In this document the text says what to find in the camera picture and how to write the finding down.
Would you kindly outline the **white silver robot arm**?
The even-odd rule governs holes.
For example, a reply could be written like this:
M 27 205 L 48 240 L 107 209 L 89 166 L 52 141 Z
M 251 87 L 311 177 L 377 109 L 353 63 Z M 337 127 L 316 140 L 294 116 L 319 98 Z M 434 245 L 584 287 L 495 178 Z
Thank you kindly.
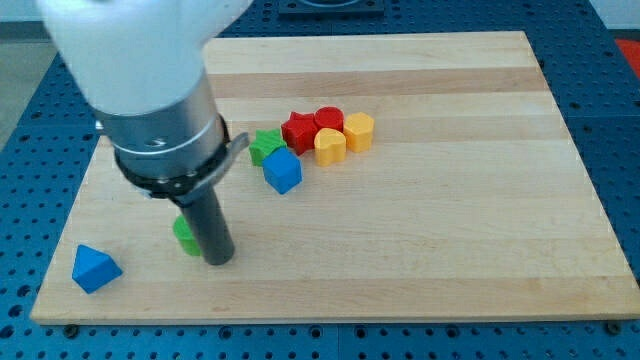
M 207 79 L 205 43 L 249 0 L 38 0 L 44 25 L 114 148 L 152 197 L 220 181 L 248 145 L 229 141 Z

